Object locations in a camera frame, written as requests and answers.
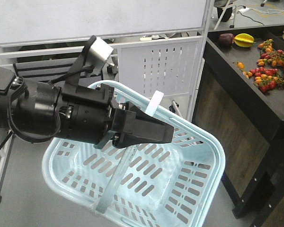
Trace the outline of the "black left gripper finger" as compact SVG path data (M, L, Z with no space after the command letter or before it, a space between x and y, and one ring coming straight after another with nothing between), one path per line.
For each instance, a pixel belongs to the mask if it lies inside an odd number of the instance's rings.
M111 130L115 148L126 148L132 145L170 143L174 127L149 116L131 102L124 103L125 109L115 109Z

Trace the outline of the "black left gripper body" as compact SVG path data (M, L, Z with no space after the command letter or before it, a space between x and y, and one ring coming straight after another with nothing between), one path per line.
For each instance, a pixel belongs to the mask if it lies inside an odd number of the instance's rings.
M56 137L103 148L115 135L112 123L118 104L113 87L102 83L92 89L66 83L57 104L62 114Z

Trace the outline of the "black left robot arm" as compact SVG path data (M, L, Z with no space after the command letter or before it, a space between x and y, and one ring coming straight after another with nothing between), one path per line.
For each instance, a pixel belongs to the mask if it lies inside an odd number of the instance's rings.
M144 113L131 102L118 103L115 89L68 85L57 87L17 77L0 67L0 128L21 139L41 143L58 137L116 148L143 143L170 143L173 126Z

